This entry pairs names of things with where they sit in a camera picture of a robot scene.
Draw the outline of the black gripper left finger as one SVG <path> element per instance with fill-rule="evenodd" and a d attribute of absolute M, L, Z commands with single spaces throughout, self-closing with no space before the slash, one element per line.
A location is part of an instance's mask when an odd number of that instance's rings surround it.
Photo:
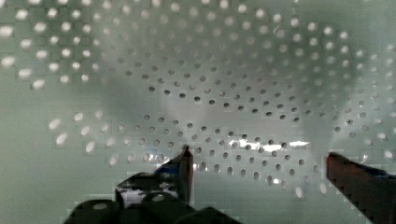
<path fill-rule="evenodd" d="M 150 193 L 168 193 L 189 203 L 193 178 L 193 155 L 184 145 L 181 152 L 152 173 L 130 176 L 115 187 L 116 201 L 127 208 L 140 204 Z"/>

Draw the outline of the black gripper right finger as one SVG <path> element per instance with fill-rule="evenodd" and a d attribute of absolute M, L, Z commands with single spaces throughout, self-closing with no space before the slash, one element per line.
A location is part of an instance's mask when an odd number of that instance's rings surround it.
<path fill-rule="evenodd" d="M 373 224 L 395 224 L 395 176 L 331 152 L 328 180 Z"/>

